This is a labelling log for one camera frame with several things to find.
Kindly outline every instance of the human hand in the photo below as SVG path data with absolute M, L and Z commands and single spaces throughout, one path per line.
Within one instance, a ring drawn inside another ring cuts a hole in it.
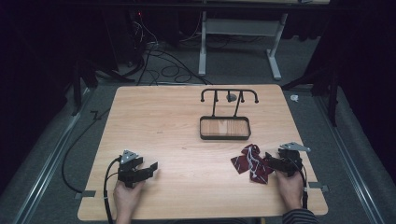
M 125 187 L 125 183 L 117 181 L 114 188 L 114 200 L 117 207 L 117 223 L 131 223 L 131 216 L 137 207 L 140 192 L 146 181 L 139 182 L 133 189 Z
M 282 172 L 276 171 L 279 193 L 288 211 L 302 208 L 301 199 L 303 197 L 303 178 L 299 172 L 293 176 L 286 177 Z

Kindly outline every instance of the person's left hand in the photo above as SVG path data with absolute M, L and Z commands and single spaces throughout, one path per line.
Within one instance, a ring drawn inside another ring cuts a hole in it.
M 122 181 L 117 181 L 114 188 L 114 200 L 117 207 L 117 223 L 131 223 L 131 216 L 137 207 L 140 192 L 146 181 L 139 182 L 133 189 L 125 187 Z

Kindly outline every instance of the dark red fabric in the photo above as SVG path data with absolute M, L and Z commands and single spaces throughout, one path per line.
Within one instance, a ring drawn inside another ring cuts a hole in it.
M 260 157 L 258 146 L 250 144 L 242 149 L 243 156 L 231 159 L 239 174 L 250 171 L 250 179 L 254 182 L 267 184 L 268 175 L 274 170 L 268 167 L 268 161 Z

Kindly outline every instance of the silver floor strip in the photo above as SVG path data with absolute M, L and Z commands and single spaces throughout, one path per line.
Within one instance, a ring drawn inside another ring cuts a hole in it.
M 314 99 L 321 114 L 326 120 L 329 129 L 332 131 L 332 136 L 337 143 L 339 152 L 343 159 L 343 163 L 346 167 L 346 172 L 349 175 L 349 178 L 352 182 L 354 189 L 356 190 L 356 193 L 358 194 L 359 199 L 361 200 L 361 204 L 363 205 L 367 217 L 370 219 L 371 223 L 385 223 L 380 212 L 378 211 L 375 202 L 373 201 L 370 190 L 367 188 L 364 180 L 362 179 L 358 171 L 358 168 L 355 165 L 355 162 L 353 161 L 347 150 L 347 146 L 345 145 L 341 134 L 338 132 L 338 129 L 336 127 L 333 127 L 332 123 L 329 121 L 327 117 L 327 106 L 325 105 L 323 99 L 321 97 L 314 97 Z
M 83 111 L 85 105 L 91 99 L 93 91 L 90 89 L 85 89 L 83 92 L 83 101 L 80 111 Z M 35 209 L 37 208 L 40 200 L 49 185 L 53 174 L 56 171 L 60 161 L 64 157 L 64 153 L 66 152 L 67 148 L 65 148 L 66 143 L 70 137 L 73 128 L 75 127 L 79 117 L 81 116 L 80 112 L 78 112 L 74 117 L 72 117 L 67 127 L 64 129 L 64 132 L 61 135 L 58 143 L 56 144 L 55 149 L 47 158 L 46 163 L 43 166 L 40 174 L 38 175 L 37 180 L 35 181 L 32 189 L 30 190 L 28 196 L 25 199 L 19 213 L 16 215 L 13 223 L 29 223 L 30 219 L 32 218 Z

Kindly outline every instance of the striped sleeve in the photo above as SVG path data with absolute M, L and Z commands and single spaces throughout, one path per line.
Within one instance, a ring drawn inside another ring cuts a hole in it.
M 283 224 L 318 223 L 315 215 L 307 209 L 294 209 L 283 215 Z

